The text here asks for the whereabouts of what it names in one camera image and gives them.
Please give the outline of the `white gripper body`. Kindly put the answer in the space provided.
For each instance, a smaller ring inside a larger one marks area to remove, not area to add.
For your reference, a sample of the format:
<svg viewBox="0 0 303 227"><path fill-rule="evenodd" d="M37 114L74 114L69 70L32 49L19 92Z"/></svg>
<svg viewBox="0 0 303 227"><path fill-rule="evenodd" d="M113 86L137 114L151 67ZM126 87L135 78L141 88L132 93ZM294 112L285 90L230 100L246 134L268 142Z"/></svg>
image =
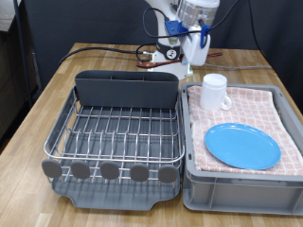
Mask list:
<svg viewBox="0 0 303 227"><path fill-rule="evenodd" d="M195 66L205 64L210 41L209 35L202 36L200 33L189 34L181 39L181 47L189 64Z"/></svg>

